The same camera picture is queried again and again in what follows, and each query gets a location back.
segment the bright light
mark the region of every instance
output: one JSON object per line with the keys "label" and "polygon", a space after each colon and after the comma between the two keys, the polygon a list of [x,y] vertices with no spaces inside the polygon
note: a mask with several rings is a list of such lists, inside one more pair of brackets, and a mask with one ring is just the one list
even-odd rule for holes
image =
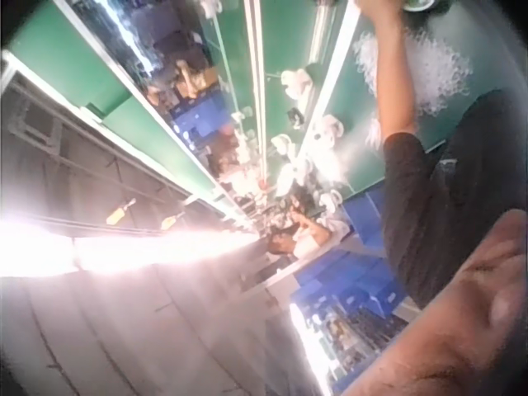
{"label": "bright light", "polygon": [[137,43],[135,42],[134,35],[123,26],[119,16],[117,15],[116,10],[111,7],[111,5],[108,3],[108,0],[95,0],[95,2],[97,4],[100,4],[105,9],[110,19],[115,23],[115,25],[119,29],[121,37],[123,37],[125,43],[132,49],[132,51],[134,51],[135,56],[138,57],[139,61],[144,67],[145,72],[151,73],[154,70],[152,63],[143,55],[143,51],[138,47]]}
{"label": "bright light", "polygon": [[0,222],[0,276],[56,276],[78,271],[72,239],[44,229]]}
{"label": "bright light", "polygon": [[297,332],[300,335],[300,339],[303,343],[306,357],[310,367],[312,368],[313,374],[319,383],[323,396],[331,396],[332,390],[328,386],[327,374],[330,371],[332,361],[321,346],[318,337],[306,327],[306,321],[302,312],[296,304],[290,304],[290,316]]}
{"label": "bright light", "polygon": [[189,263],[221,256],[258,240],[256,233],[170,233],[162,237],[76,238],[35,226],[0,222],[0,276],[57,276],[78,271],[116,273],[151,264]]}
{"label": "bright light", "polygon": [[128,271],[150,264],[183,264],[218,257],[258,240],[255,233],[186,232],[161,237],[77,238],[84,270]]}

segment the finger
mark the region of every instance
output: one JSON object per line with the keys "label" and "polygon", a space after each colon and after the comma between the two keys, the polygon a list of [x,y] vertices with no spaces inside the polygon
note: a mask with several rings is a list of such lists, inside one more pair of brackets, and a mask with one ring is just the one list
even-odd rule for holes
{"label": "finger", "polygon": [[471,270],[481,261],[490,262],[503,254],[500,247],[505,243],[515,244],[514,252],[525,252],[526,249],[526,212],[523,210],[509,210],[493,225],[484,240],[477,246],[461,271]]}

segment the hand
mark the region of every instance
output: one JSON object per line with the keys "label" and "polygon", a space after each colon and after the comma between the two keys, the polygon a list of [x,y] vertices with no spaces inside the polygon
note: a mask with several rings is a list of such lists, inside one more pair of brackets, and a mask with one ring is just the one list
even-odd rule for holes
{"label": "hand", "polygon": [[404,0],[356,0],[356,5],[375,26],[387,20],[399,19]]}

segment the white cotton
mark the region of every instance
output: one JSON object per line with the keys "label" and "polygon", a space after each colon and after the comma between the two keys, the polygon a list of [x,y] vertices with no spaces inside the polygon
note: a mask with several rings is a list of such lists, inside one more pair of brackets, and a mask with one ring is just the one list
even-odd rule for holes
{"label": "white cotton", "polygon": [[[469,60],[445,41],[426,34],[407,32],[405,45],[414,81],[418,114],[437,116],[455,94],[469,94],[466,78],[473,72]],[[372,33],[364,33],[353,45],[358,71],[365,76],[369,90],[376,94],[378,43]]]}
{"label": "white cotton", "polygon": [[381,147],[381,125],[376,114],[372,115],[369,125],[369,132],[365,139],[365,144],[374,150]]}

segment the metal frame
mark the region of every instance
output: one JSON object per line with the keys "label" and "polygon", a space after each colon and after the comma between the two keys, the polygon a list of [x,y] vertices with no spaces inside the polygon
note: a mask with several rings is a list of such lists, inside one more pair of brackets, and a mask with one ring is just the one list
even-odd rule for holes
{"label": "metal frame", "polygon": [[165,120],[158,114],[158,112],[152,107],[145,96],[135,86],[134,82],[126,71],[108,54],[105,46],[97,39],[93,33],[84,25],[83,21],[77,16],[75,11],[66,3],[66,0],[53,0],[57,8],[64,14],[66,19],[73,25],[81,37],[90,45],[90,47],[96,52],[96,54],[102,59],[102,61],[108,66],[108,68],[117,76],[117,78],[125,85],[130,93],[141,103],[141,105],[148,111],[148,113],[158,122],[158,124],[167,132],[167,134],[173,139],[181,149],[191,158],[195,165],[213,182],[215,190],[222,196],[226,196],[228,200],[233,204],[234,208],[237,208],[237,213],[229,214],[237,221],[243,224],[252,224],[252,221],[246,216],[246,214],[240,209],[233,197],[216,181],[211,174],[205,169],[204,165],[196,158],[196,156],[189,150],[189,148],[174,135],[171,128],[167,125]]}
{"label": "metal frame", "polygon": [[336,46],[334,47],[330,65],[328,66],[327,77],[324,79],[323,87],[319,94],[317,103],[313,109],[312,117],[309,122],[308,128],[306,129],[306,135],[304,136],[303,143],[299,150],[299,156],[304,155],[307,144],[307,139],[314,132],[314,123],[323,117],[327,110],[330,97],[332,96],[333,89],[336,86],[337,79],[341,72],[342,66],[347,58],[348,49],[351,45],[352,38],[356,32],[357,22],[359,21],[361,14],[360,8],[353,2],[350,1],[346,5],[345,16],[341,24],[339,36],[337,37]]}
{"label": "metal frame", "polygon": [[266,118],[266,108],[262,105],[261,99],[262,95],[261,90],[264,87],[261,87],[261,79],[259,78],[259,58],[257,55],[257,44],[255,38],[255,31],[253,27],[256,25],[253,22],[253,0],[244,0],[244,15],[246,17],[246,28],[247,28],[247,37],[249,42],[249,57],[251,60],[251,70],[252,70],[252,81],[253,81],[253,94],[255,97],[255,112],[257,116],[257,137],[258,137],[258,152],[261,156],[261,170],[262,176],[266,177],[266,150],[262,141],[266,142],[266,131],[263,129],[263,119]]}

